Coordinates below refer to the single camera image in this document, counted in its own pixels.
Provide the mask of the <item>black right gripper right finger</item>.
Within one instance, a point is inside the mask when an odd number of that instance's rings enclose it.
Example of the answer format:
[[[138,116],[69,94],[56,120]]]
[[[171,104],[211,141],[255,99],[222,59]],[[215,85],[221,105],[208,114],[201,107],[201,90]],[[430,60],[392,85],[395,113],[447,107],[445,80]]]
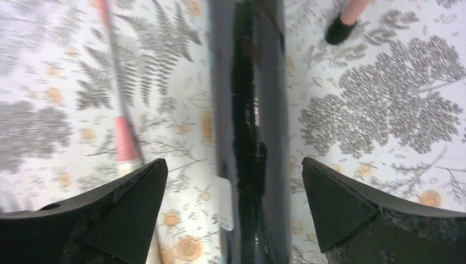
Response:
[[[465,263],[465,214],[401,199],[312,158],[302,178],[329,263]]]

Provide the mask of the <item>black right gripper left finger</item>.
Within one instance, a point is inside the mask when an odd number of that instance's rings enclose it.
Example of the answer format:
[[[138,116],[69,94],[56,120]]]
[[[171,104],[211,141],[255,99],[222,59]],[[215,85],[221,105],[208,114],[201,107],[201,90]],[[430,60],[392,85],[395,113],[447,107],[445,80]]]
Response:
[[[40,210],[1,214],[1,263],[145,263],[167,177],[159,158]]]

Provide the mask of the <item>pink badminton racket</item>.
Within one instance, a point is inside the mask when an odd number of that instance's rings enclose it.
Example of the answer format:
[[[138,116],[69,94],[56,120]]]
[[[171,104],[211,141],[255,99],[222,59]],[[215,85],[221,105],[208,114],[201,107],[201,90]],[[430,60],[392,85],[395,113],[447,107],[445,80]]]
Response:
[[[143,165],[137,142],[134,139],[132,127],[127,117],[124,88],[120,83],[119,58],[116,51],[116,41],[112,29],[111,12],[108,1],[97,2],[103,25],[107,31],[107,50],[109,56],[109,71],[111,85],[115,94],[115,143],[116,169],[118,176],[125,176]]]

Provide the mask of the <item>black shuttlecock tube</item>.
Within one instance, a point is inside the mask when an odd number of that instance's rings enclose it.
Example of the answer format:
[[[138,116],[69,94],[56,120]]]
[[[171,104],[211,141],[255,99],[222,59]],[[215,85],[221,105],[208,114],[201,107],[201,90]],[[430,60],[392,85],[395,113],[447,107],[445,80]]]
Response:
[[[291,263],[283,1],[209,1],[221,263]]]

